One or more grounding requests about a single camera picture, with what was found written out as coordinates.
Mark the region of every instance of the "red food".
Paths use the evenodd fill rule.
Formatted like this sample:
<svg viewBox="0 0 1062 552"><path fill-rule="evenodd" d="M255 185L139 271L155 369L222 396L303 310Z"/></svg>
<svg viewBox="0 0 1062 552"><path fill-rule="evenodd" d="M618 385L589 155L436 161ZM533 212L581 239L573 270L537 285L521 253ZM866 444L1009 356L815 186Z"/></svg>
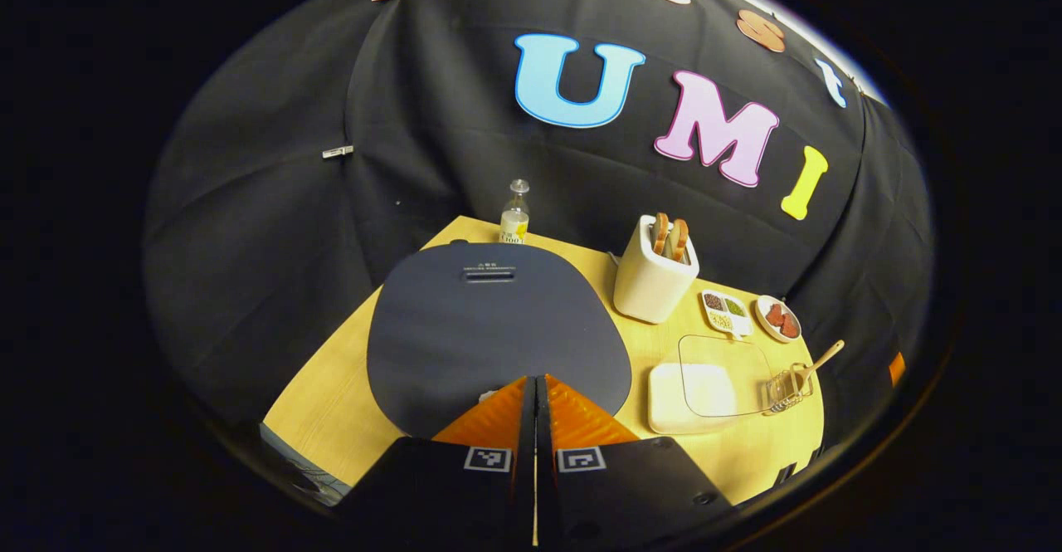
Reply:
<svg viewBox="0 0 1062 552"><path fill-rule="evenodd" d="M785 314L782 317L782 335L785 338L800 337L800 328L798 328L796 322L793 322L793 316Z"/></svg>
<svg viewBox="0 0 1062 552"><path fill-rule="evenodd" d="M782 306L774 303L773 306L771 306L771 310L767 313L767 324L771 326L781 326L782 321Z"/></svg>

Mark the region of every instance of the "orange letter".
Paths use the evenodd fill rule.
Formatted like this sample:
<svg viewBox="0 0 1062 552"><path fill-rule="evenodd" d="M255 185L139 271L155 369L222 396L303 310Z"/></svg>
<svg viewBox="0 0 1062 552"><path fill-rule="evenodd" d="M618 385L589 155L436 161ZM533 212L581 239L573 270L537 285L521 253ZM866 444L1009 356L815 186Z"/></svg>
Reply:
<svg viewBox="0 0 1062 552"><path fill-rule="evenodd" d="M785 41L782 41L785 34L782 33L778 25L752 11L739 11L737 13L737 28L749 39L772 52L785 52L786 50Z"/></svg>

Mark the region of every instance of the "bottle label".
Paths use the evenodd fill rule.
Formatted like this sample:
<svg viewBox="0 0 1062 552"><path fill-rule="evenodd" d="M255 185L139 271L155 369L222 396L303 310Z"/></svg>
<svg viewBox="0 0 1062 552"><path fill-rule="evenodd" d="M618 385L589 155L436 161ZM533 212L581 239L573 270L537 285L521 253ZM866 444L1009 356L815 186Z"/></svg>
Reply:
<svg viewBox="0 0 1062 552"><path fill-rule="evenodd" d="M527 220L523 223L513 222L513 220L506 219L504 215L501 217L501 237L498 238L498 242L515 242L517 245L523 245L524 237L528 231Z"/></svg>

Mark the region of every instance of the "yellow letter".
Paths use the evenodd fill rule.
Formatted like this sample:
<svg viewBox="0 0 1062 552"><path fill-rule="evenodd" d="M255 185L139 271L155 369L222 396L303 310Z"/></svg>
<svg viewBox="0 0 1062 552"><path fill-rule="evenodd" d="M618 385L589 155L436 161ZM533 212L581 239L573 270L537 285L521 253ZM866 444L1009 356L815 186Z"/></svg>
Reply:
<svg viewBox="0 0 1062 552"><path fill-rule="evenodd" d="M796 178L796 186L793 192L782 200L782 208L786 214L793 219L804 220L807 215L807 203L811 201L811 193L819 185L819 177L829 169L829 163L820 151L812 146L804 146L804 170L800 171L800 178Z"/></svg>

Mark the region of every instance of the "wooden handle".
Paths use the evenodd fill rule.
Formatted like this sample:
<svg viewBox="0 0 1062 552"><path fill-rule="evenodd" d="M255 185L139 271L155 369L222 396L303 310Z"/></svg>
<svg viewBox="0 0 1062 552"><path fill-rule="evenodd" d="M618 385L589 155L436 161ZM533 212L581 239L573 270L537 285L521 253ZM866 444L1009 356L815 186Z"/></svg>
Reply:
<svg viewBox="0 0 1062 552"><path fill-rule="evenodd" d="M819 358L819 360L815 362L815 365L812 365L811 367L807 367L807 369L801 372L801 374L804 375L813 374L815 370L819 369L819 367L822 367L823 363L826 363L827 360L837 355L837 351L841 350L842 348L844 348L844 341L838 341L837 343L834 343L834 346L830 347L828 351L826 351L826 355L821 356L821 358Z"/></svg>

